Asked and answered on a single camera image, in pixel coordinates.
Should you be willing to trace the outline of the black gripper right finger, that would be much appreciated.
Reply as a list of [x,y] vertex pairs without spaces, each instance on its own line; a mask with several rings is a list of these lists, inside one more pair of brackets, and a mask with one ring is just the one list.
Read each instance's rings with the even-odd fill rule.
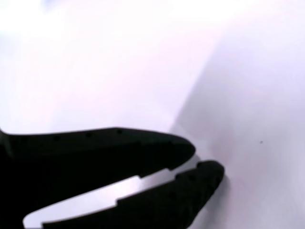
[[45,229],[186,229],[219,187],[225,169],[203,161],[175,180],[117,201],[104,211],[44,223]]

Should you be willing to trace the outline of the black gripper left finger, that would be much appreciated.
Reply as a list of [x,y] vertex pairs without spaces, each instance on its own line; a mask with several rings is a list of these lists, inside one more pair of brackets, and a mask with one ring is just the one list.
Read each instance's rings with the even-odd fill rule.
[[0,134],[0,226],[23,228],[30,213],[133,177],[174,170],[195,154],[185,138],[107,128]]

